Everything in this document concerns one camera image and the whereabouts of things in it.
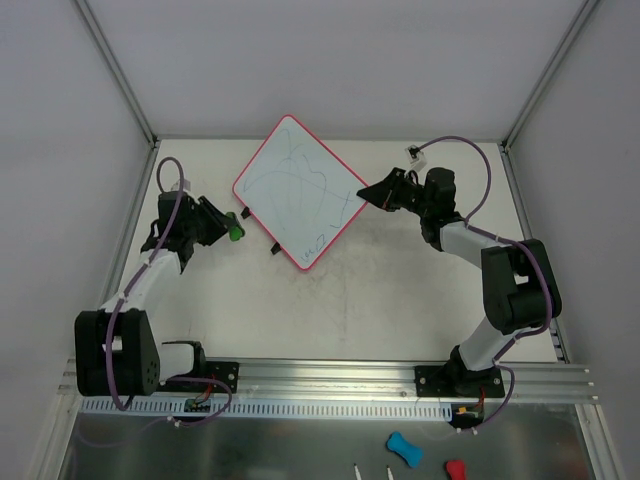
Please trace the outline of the pink-framed whiteboard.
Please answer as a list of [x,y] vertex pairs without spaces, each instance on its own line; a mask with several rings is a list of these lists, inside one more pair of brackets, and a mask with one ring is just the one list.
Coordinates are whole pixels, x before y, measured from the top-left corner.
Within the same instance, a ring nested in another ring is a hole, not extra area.
[[302,271],[317,261],[366,205],[368,184],[288,114],[233,183],[236,198]]

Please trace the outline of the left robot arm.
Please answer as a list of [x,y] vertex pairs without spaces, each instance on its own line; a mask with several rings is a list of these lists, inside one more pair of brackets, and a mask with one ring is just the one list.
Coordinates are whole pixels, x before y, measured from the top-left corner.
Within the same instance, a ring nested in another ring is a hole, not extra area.
[[197,246],[244,230],[235,213],[224,213],[206,197],[176,191],[158,197],[158,217],[140,249],[134,274],[123,290],[74,324],[76,382],[85,397],[149,396],[158,388],[197,390],[211,375],[202,344],[159,341],[152,318],[177,284]]

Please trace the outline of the green bone-shaped eraser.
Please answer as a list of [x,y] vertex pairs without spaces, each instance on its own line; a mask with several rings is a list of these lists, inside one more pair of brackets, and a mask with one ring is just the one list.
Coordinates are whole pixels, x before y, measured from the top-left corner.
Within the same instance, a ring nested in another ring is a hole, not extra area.
[[230,240],[232,242],[241,240],[245,236],[246,232],[240,224],[237,215],[234,212],[227,212],[225,214],[225,218],[225,225]]

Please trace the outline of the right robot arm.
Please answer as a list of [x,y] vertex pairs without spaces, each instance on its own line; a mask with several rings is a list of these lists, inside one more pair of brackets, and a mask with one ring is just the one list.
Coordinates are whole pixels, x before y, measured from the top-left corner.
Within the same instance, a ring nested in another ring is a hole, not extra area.
[[476,396],[490,391],[507,351],[518,340],[543,333],[561,311],[544,244],[507,240],[470,225],[456,209],[455,175],[445,168],[430,169],[424,183],[395,168],[357,195],[387,212],[416,214],[426,243],[481,272],[482,321],[444,365],[418,380],[418,394]]

